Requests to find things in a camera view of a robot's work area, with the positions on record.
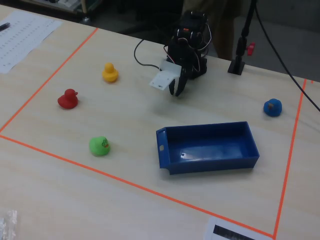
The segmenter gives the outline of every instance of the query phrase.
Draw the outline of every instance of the blue box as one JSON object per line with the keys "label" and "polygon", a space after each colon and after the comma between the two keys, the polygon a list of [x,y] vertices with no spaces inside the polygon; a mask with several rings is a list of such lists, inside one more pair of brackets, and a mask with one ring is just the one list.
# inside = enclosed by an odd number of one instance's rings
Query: blue box
{"label": "blue box", "polygon": [[260,157],[246,121],[164,127],[156,141],[170,174],[253,168]]}

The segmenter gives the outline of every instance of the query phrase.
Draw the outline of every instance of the green rubber duck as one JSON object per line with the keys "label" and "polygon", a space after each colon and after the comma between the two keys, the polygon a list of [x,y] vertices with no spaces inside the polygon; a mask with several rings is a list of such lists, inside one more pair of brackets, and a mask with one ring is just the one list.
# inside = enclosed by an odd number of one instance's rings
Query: green rubber duck
{"label": "green rubber duck", "polygon": [[96,156],[107,155],[110,151],[110,145],[104,136],[91,138],[89,148],[91,153]]}

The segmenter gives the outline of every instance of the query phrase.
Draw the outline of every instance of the blue rubber duck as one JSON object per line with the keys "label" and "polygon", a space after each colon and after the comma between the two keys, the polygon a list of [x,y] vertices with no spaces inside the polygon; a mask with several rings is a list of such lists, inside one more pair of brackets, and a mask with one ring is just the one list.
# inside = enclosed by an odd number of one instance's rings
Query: blue rubber duck
{"label": "blue rubber duck", "polygon": [[264,103],[263,111],[270,117],[278,117],[282,112],[282,103],[280,100],[272,98]]}

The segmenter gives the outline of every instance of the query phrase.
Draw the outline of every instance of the orange tape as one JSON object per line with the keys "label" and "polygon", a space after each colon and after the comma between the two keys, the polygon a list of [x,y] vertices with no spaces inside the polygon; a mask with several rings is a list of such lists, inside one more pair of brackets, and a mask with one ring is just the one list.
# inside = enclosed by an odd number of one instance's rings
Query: orange tape
{"label": "orange tape", "polygon": [[[306,84],[307,84],[307,79],[304,79],[303,86],[302,86],[303,90],[306,89]],[[283,187],[282,187],[282,192],[281,192],[281,198],[280,198],[278,213],[276,215],[275,227],[274,227],[273,236],[272,236],[273,239],[276,239],[277,233],[278,233],[279,222],[280,222],[280,217],[281,217],[281,213],[282,213],[282,207],[284,205],[284,199],[285,199],[285,194],[286,194],[289,170],[290,170],[290,165],[291,165],[291,158],[292,158],[292,153],[293,153],[293,150],[294,150],[296,132],[297,132],[297,127],[298,127],[298,122],[299,122],[300,111],[301,111],[301,106],[302,106],[303,99],[304,99],[304,94],[301,92],[298,109],[296,111],[292,137],[291,137],[291,144],[290,144],[288,161],[286,163],[286,169],[285,169],[285,174],[284,174],[284,181],[283,181]]]}
{"label": "orange tape", "polygon": [[136,183],[133,183],[133,182],[131,182],[131,181],[125,180],[125,179],[123,179],[123,178],[120,178],[120,177],[111,175],[111,174],[106,173],[106,172],[104,172],[104,171],[100,171],[100,170],[95,169],[95,168],[93,168],[93,167],[90,167],[90,166],[87,166],[87,165],[78,163],[78,162],[76,162],[76,161],[72,161],[72,160],[70,160],[70,159],[67,159],[67,158],[65,158],[65,157],[58,156],[58,155],[56,155],[56,154],[53,154],[53,153],[50,153],[50,152],[41,150],[41,149],[39,149],[39,148],[37,148],[37,147],[31,146],[31,145],[29,145],[29,144],[26,144],[26,143],[21,142],[21,141],[18,141],[18,140],[14,140],[14,139],[9,138],[9,137],[7,137],[7,136],[0,135],[0,138],[5,139],[5,140],[8,140],[8,141],[13,142],[13,143],[16,143],[16,144],[19,144],[19,145],[22,145],[22,146],[27,147],[27,148],[29,148],[29,149],[32,149],[32,150],[35,150],[35,151],[37,151],[37,152],[40,152],[40,153],[46,154],[46,155],[48,155],[48,156],[54,157],[54,158],[56,158],[56,159],[65,161],[65,162],[67,162],[67,163],[76,165],[76,166],[78,166],[78,167],[81,167],[81,168],[84,168],[84,169],[93,171],[93,172],[95,172],[95,173],[104,175],[104,176],[106,176],[106,177],[108,177],[108,178],[112,178],[112,179],[117,180],[117,181],[120,181],[120,182],[122,182],[122,183],[124,183],[124,184],[128,184],[128,185],[130,185],[130,186],[132,186],[132,187],[135,187],[135,188],[144,190],[144,191],[146,191],[146,192],[149,192],[149,193],[151,193],[151,194],[157,195],[157,196],[162,197],[162,198],[164,198],[164,199],[168,199],[168,200],[170,200],[170,201],[172,201],[172,202],[175,202],[175,203],[177,203],[177,204],[184,205],[184,206],[186,206],[186,207],[188,207],[188,208],[191,208],[191,209],[200,211],[200,212],[202,212],[202,213],[205,213],[205,214],[208,214],[208,215],[211,215],[211,216],[220,218],[220,219],[223,219],[223,220],[228,221],[228,222],[230,222],[230,223],[236,224],[236,225],[241,226],[241,227],[243,227],[243,228],[250,229],[250,230],[252,230],[252,231],[254,231],[254,232],[257,232],[257,233],[259,233],[259,234],[262,234],[262,235],[265,235],[265,236],[267,236],[267,237],[272,238],[272,234],[270,234],[270,233],[261,231],[261,230],[259,230],[259,229],[257,229],[257,228],[252,227],[252,226],[249,226],[249,225],[243,224],[243,223],[241,223],[241,222],[232,220],[232,219],[230,219],[230,218],[228,218],[228,217],[225,217],[225,216],[216,214],[216,213],[214,213],[214,212],[205,210],[205,209],[203,209],[203,208],[200,208],[200,207],[191,205],[191,204],[186,203],[186,202],[184,202],[184,201],[180,201],[180,200],[178,200],[178,199],[175,199],[175,198],[173,198],[173,197],[167,196],[167,195],[162,194],[162,193],[160,193],[160,192],[151,190],[151,189],[149,189],[149,188],[147,188],[147,187],[144,187],[144,186],[138,185],[138,184],[136,184]]}
{"label": "orange tape", "polygon": [[60,69],[79,51],[80,48],[97,32],[96,28],[77,48],[74,52],[54,71],[54,73],[35,91],[34,94],[16,111],[16,113],[0,128],[0,133],[12,122],[12,120],[25,108],[25,106],[40,92],[40,90],[60,71]]}

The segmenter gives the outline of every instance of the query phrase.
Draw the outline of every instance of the rubber duck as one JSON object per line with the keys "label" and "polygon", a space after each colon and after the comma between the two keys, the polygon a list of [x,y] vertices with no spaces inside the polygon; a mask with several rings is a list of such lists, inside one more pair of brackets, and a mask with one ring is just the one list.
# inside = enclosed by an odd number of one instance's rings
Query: rubber duck
{"label": "rubber duck", "polygon": [[73,109],[78,105],[77,92],[73,89],[67,89],[64,95],[58,98],[58,104],[64,109]]}
{"label": "rubber duck", "polygon": [[118,71],[115,69],[114,65],[111,62],[108,62],[104,65],[104,71],[102,72],[103,79],[108,83],[113,83],[118,78]]}
{"label": "rubber duck", "polygon": [[110,145],[104,136],[91,138],[89,148],[91,153],[96,156],[107,155],[110,151]]}
{"label": "rubber duck", "polygon": [[282,112],[282,103],[280,100],[272,98],[264,103],[263,111],[270,117],[278,117]]}

